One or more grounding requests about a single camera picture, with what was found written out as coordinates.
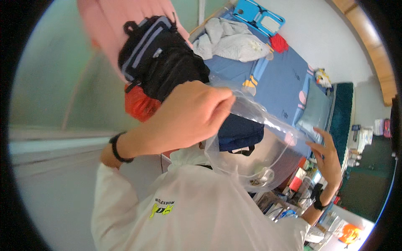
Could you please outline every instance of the person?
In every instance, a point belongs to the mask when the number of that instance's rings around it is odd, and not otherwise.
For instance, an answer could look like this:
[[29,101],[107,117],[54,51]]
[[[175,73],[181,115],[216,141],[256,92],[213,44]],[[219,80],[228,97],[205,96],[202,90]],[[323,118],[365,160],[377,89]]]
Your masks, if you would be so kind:
[[[305,234],[322,211],[301,218],[267,219],[247,191],[228,175],[199,165],[169,166],[142,202],[119,172],[122,161],[190,147],[217,133],[235,102],[229,88],[199,81],[178,85],[156,114],[114,137],[102,151],[91,230],[98,250],[302,250]],[[330,203],[341,182],[332,137],[316,129],[325,147],[308,143],[328,185]]]

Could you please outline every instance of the black watch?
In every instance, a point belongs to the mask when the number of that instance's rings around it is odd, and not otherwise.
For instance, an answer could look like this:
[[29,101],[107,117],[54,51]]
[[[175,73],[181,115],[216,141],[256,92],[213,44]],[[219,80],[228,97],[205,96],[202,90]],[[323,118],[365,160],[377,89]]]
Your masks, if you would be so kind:
[[316,201],[314,202],[313,205],[314,205],[315,209],[320,210],[322,212],[329,206],[329,204],[326,206],[322,206],[322,203],[320,201],[321,193],[322,193],[322,189],[316,194]]
[[115,158],[118,161],[120,161],[122,163],[131,163],[131,162],[133,162],[134,158],[125,159],[125,158],[120,157],[119,153],[117,152],[117,148],[116,148],[116,143],[117,143],[118,138],[120,137],[120,135],[125,134],[125,133],[126,132],[119,133],[116,136],[114,136],[113,138],[111,138],[109,140],[109,144],[112,144],[113,155],[115,156]]

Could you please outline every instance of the black bag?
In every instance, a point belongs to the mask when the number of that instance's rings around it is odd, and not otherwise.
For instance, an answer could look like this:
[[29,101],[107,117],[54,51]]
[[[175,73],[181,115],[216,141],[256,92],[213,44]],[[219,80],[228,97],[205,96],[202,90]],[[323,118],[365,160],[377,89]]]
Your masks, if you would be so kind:
[[138,25],[129,21],[123,28],[129,38],[119,53],[119,68],[147,96],[163,102],[178,84],[209,82],[209,68],[167,17],[153,16]]

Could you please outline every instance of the red bag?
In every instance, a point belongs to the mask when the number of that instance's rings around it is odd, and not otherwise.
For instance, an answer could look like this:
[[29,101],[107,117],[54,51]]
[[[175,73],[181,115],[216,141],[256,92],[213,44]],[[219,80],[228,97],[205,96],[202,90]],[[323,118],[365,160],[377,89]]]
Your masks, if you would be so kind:
[[289,49],[286,40],[278,33],[271,37],[269,41],[271,42],[271,47],[278,53],[282,53]]
[[161,103],[159,100],[145,95],[140,86],[135,86],[124,95],[125,112],[140,122],[147,121],[159,109]]

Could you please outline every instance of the clear plastic bag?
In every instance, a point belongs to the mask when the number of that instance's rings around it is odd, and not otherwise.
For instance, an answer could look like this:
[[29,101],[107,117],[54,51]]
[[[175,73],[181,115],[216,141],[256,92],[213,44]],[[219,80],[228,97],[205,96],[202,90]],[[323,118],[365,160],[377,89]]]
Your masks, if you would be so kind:
[[212,86],[232,89],[236,101],[231,113],[264,124],[264,137],[255,145],[250,156],[219,151],[217,134],[209,138],[205,146],[213,170],[237,179],[249,192],[266,192],[280,185],[296,169],[304,157],[298,146],[308,138],[282,122],[256,103],[246,90],[238,89],[238,83],[213,78]]

